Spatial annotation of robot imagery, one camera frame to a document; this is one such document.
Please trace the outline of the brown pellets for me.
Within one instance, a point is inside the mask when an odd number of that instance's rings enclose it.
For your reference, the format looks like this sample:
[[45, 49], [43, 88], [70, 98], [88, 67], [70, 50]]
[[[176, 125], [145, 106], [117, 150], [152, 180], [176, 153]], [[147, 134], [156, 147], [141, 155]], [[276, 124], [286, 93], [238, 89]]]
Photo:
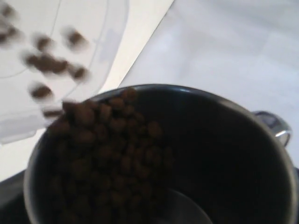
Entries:
[[125, 183], [131, 178], [153, 190], [151, 167], [127, 148], [142, 153], [143, 143], [160, 143], [162, 131], [137, 111], [134, 87], [108, 96], [99, 91], [62, 101], [50, 124], [11, 142], [16, 148], [1, 162], [16, 163], [25, 149], [29, 154], [0, 182], [1, 215], [10, 214], [15, 224], [111, 224], [138, 222], [151, 212], [152, 196], [132, 193]]

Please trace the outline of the steel mug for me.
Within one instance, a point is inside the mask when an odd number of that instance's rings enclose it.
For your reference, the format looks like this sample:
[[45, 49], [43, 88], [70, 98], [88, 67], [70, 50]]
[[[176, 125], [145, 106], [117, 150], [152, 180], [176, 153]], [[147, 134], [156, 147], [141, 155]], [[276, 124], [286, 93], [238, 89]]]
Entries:
[[152, 196], [151, 212], [112, 224], [298, 223], [298, 173], [264, 112], [183, 86], [132, 87], [137, 111], [163, 139], [143, 143], [142, 153], [127, 148], [151, 167], [153, 190], [125, 179], [132, 193]]

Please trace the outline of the clear plastic container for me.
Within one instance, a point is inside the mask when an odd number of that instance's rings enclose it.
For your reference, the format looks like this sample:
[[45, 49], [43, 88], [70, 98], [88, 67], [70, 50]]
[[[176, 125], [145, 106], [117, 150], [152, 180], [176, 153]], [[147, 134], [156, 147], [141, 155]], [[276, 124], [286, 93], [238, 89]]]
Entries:
[[34, 136], [62, 101], [100, 90], [128, 13], [127, 0], [1, 1], [1, 144]]

